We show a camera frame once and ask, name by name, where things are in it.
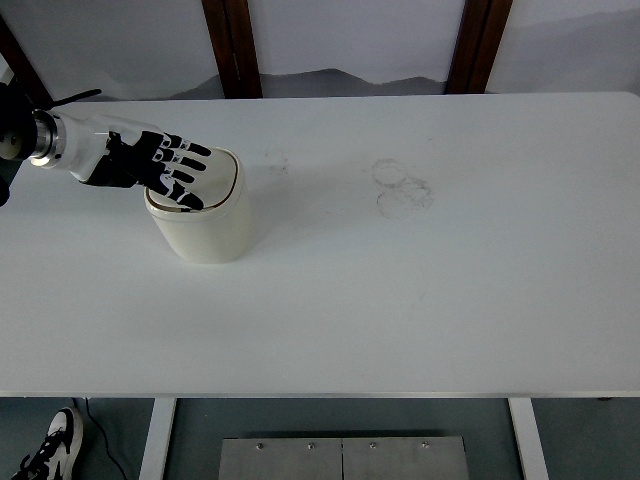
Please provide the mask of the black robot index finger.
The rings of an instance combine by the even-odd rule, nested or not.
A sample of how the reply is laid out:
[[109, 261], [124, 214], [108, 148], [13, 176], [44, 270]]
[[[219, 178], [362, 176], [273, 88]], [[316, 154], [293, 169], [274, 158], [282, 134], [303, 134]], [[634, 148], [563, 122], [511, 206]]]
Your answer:
[[149, 147], [153, 152], [157, 149], [172, 149], [192, 152], [200, 156], [210, 156], [212, 151], [205, 146], [189, 141], [179, 135], [166, 132], [143, 131], [141, 144]]

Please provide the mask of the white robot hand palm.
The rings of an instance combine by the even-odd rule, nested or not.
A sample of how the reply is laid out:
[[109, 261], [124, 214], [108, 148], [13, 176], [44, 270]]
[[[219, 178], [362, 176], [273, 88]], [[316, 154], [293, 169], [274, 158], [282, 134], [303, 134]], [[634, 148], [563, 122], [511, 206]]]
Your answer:
[[[143, 131], [162, 132], [158, 127], [117, 117], [96, 115], [84, 120], [58, 116], [58, 168], [91, 186], [129, 188], [142, 184], [137, 165]], [[128, 160], [110, 160], [106, 142], [110, 131], [118, 132], [131, 147]]]

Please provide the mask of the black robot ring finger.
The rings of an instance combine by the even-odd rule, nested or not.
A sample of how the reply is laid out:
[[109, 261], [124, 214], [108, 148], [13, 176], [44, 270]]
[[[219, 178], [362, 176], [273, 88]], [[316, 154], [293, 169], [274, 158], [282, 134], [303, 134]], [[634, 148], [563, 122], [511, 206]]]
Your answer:
[[173, 184], [176, 181], [193, 183], [196, 160], [191, 157], [175, 157], [169, 161], [144, 160], [137, 165], [137, 179], [142, 184]]

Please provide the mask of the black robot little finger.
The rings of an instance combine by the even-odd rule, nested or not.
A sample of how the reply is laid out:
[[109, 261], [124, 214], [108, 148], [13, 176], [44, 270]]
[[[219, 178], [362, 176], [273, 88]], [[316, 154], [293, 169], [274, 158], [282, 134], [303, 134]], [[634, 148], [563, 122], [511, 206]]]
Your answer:
[[175, 211], [202, 210], [203, 200], [184, 185], [184, 179], [185, 176], [182, 174], [175, 177], [170, 173], [161, 173], [146, 178], [144, 185], [156, 206]]

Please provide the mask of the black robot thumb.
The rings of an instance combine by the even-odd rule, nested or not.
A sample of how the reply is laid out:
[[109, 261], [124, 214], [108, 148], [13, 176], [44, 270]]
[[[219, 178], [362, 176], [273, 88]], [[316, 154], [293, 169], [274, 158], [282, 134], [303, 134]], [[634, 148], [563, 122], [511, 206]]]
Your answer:
[[110, 160], [128, 160], [131, 147], [122, 140], [118, 132], [110, 131], [106, 142], [106, 151]]

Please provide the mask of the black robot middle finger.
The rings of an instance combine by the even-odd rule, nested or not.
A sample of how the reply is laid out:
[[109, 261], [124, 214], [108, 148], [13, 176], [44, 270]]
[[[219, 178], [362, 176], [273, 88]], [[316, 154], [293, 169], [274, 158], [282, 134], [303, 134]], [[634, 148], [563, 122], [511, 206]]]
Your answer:
[[144, 160], [145, 169], [153, 172], [164, 172], [176, 166], [196, 172], [206, 169], [204, 158], [207, 157], [207, 148], [198, 144], [190, 144], [186, 150], [143, 145], [139, 148], [139, 154]]

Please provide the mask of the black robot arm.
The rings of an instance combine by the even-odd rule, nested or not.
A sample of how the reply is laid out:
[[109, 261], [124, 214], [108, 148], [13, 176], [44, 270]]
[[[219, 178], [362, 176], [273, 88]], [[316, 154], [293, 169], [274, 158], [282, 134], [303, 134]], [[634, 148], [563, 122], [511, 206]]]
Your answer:
[[141, 185], [184, 210], [204, 209], [190, 186], [207, 170], [210, 148], [130, 119], [96, 115], [78, 120], [53, 110], [99, 92], [37, 105], [17, 83], [3, 83], [1, 160], [65, 170], [89, 186]]

